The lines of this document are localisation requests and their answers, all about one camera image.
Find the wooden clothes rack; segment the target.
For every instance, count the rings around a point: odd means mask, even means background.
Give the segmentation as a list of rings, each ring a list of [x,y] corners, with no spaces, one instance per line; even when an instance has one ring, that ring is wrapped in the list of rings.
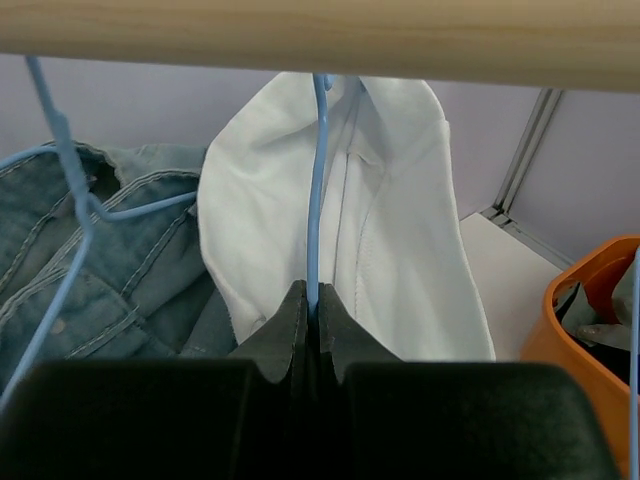
[[[11,54],[635,92],[635,1],[5,1]]]

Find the light blue denim garment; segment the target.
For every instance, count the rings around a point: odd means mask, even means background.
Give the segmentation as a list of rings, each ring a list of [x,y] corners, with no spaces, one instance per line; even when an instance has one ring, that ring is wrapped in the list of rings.
[[[77,152],[90,189],[111,211],[194,192],[201,146]],[[1,172],[1,378],[8,381],[82,239],[74,200],[52,152]],[[196,206],[95,221],[80,272],[38,360],[217,358],[236,346],[225,302],[202,261]]]

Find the orange plastic basket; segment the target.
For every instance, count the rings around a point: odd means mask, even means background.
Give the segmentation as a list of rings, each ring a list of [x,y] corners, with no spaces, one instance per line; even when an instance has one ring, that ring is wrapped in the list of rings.
[[[587,393],[629,473],[630,315],[637,235],[614,238],[554,279],[520,357],[558,365]]]

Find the blue hanger with denim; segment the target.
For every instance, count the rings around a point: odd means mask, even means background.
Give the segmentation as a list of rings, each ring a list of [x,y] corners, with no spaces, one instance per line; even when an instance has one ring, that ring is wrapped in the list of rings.
[[[26,63],[53,140],[1,164],[3,400],[47,361],[175,356],[211,291],[203,149],[76,142],[40,62]]]

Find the blue hanger with shirt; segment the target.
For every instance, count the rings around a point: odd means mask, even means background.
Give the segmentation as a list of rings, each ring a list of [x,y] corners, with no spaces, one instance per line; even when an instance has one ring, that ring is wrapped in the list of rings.
[[[306,231],[306,287],[309,313],[315,317],[320,284],[333,285],[353,308],[357,258],[358,158],[353,143],[361,106],[358,76],[313,74],[311,112],[303,128],[313,149]]]

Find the white shirt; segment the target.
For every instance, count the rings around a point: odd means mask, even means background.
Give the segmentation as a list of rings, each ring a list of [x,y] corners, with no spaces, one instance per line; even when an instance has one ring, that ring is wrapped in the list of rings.
[[[340,76],[327,101],[320,281],[404,360],[493,360],[460,234],[450,128],[433,90],[422,80]],[[200,247],[238,342],[307,275],[317,131],[311,76],[285,72],[207,149]]]

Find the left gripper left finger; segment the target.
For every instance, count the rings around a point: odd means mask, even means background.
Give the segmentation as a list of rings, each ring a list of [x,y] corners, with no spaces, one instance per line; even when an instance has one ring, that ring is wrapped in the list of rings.
[[[56,361],[1,415],[5,479],[301,479],[306,294],[217,360]]]

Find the grey pleated skirt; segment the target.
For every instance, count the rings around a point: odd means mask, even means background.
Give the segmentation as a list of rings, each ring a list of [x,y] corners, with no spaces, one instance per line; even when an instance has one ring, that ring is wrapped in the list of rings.
[[[633,261],[630,251],[604,251],[572,266],[555,292],[559,327],[587,348],[629,353]]]

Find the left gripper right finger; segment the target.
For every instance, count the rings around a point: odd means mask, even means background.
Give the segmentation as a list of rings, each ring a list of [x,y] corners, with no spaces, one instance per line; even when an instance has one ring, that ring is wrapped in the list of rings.
[[[591,404],[561,368],[403,362],[320,289],[329,407],[321,479],[617,479]]]

